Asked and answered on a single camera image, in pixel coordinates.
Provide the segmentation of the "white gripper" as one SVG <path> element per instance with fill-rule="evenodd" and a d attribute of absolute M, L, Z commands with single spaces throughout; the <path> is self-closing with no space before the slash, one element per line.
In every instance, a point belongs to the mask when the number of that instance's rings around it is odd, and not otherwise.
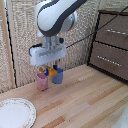
<path fill-rule="evenodd" d="M 46 63 L 55 61 L 56 70 L 60 68 L 61 59 L 66 55 L 66 46 L 64 44 L 57 45 L 54 49 L 49 50 L 43 47 L 30 49 L 30 62 L 32 65 L 43 65 L 44 70 L 48 68 Z"/>

